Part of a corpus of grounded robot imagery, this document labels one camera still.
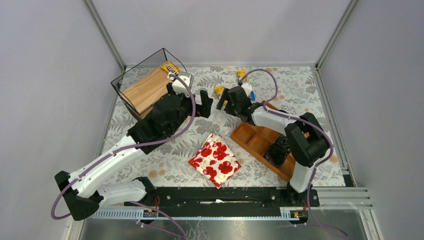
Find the yellow m&m candy bag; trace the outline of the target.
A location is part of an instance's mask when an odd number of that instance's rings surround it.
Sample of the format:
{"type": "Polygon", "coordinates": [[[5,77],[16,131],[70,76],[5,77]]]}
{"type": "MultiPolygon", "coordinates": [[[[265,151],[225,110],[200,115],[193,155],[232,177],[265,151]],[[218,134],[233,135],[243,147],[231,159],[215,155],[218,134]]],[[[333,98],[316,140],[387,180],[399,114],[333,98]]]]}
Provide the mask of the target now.
{"type": "Polygon", "coordinates": [[[178,75],[180,72],[182,72],[182,70],[177,67],[176,65],[174,65],[171,61],[166,61],[164,62],[161,66],[161,69],[163,69],[164,71],[166,71],[167,73],[171,73],[174,75],[178,75]]]}

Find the blue m&m candy bag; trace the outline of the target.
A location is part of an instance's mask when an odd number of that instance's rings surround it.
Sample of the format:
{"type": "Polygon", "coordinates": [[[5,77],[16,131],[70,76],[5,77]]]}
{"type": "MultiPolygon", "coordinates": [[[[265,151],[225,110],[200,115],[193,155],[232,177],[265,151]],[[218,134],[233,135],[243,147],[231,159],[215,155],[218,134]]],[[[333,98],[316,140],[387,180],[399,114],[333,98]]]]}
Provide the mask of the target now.
{"type": "Polygon", "coordinates": [[[254,91],[251,91],[251,92],[250,92],[250,94],[249,94],[249,98],[250,98],[252,101],[255,101],[255,100],[256,100],[256,95],[255,95],[254,91]]]}

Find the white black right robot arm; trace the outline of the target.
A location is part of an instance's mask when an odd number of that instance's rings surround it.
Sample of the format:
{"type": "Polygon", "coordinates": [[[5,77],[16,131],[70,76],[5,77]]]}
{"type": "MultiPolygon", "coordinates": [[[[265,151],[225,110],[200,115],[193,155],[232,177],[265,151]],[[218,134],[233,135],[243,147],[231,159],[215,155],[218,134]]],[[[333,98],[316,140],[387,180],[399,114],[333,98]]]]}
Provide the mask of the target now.
{"type": "Polygon", "coordinates": [[[296,192],[307,191],[316,168],[331,157],[333,144],[315,115],[306,112],[296,117],[269,107],[265,102],[252,102],[241,86],[225,88],[216,106],[244,123],[265,127],[284,135],[295,160],[294,172],[288,185],[296,192]]]}

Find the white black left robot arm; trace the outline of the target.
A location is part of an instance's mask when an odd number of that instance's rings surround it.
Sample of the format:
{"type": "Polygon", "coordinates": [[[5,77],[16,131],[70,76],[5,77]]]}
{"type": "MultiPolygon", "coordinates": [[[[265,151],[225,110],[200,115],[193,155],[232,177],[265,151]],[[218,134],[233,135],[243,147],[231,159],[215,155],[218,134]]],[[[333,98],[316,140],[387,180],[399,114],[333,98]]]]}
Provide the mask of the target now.
{"type": "Polygon", "coordinates": [[[53,219],[60,219],[55,215],[60,199],[64,199],[69,210],[64,217],[71,216],[75,221],[81,221],[102,206],[140,201],[148,190],[153,189],[146,177],[113,185],[107,185],[106,180],[134,160],[144,158],[159,146],[182,135],[190,127],[186,125],[183,130],[178,130],[186,119],[190,119],[191,124],[195,117],[208,118],[213,104],[205,90],[200,91],[201,103],[198,104],[193,94],[184,94],[170,84],[166,88],[167,93],[152,105],[150,112],[107,152],[76,171],[61,170],[54,176],[60,194],[50,212],[53,219]]]}

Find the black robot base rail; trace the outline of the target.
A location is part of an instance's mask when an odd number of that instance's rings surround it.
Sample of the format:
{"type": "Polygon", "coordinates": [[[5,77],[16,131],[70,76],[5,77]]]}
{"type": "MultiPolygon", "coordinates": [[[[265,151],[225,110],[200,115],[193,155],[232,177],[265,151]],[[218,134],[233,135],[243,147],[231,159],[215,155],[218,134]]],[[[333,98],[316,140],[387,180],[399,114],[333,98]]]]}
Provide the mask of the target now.
{"type": "Polygon", "coordinates": [[[281,217],[281,208],[319,207],[315,189],[297,193],[290,187],[154,187],[140,204],[176,217],[281,217]]]}

